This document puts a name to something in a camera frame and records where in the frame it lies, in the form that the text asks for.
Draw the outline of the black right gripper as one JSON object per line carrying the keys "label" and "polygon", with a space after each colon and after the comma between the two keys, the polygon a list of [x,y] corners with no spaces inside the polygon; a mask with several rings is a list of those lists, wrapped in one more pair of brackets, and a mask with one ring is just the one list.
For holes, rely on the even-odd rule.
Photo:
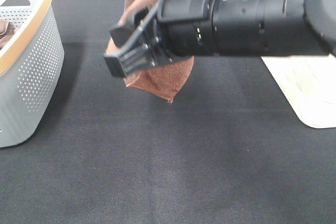
{"label": "black right gripper", "polygon": [[181,61],[188,56],[220,52],[215,41],[214,7],[217,0],[158,0],[152,8],[131,12],[110,28],[121,48],[131,36],[131,50],[105,53],[113,77],[125,78],[139,70]]}

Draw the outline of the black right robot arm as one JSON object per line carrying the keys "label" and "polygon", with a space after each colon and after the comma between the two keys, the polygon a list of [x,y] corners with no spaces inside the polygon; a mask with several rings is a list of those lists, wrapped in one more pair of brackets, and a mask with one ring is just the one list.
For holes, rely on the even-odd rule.
{"label": "black right robot arm", "polygon": [[190,56],[335,54],[335,0],[158,0],[111,29],[114,77]]}

